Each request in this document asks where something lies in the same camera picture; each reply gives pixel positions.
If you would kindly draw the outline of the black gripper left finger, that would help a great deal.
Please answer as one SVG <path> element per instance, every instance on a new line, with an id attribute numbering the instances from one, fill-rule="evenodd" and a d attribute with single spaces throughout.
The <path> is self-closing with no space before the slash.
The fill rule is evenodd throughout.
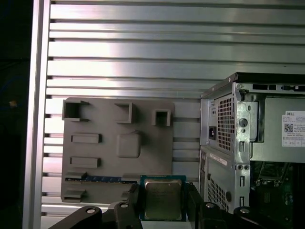
<path id="1" fill-rule="evenodd" d="M 84 206 L 61 221 L 52 229 L 141 229 L 138 210 L 140 185 L 134 184 L 126 201 L 111 203 L 105 212 L 96 206 Z"/>

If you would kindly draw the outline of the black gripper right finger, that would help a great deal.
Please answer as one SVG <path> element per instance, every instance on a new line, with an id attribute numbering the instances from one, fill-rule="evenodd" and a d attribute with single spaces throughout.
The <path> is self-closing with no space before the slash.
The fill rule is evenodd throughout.
<path id="1" fill-rule="evenodd" d="M 283 229 L 279 223 L 250 207 L 238 207 L 233 213 L 204 202 L 197 188 L 187 184 L 187 216 L 193 229 Z"/>

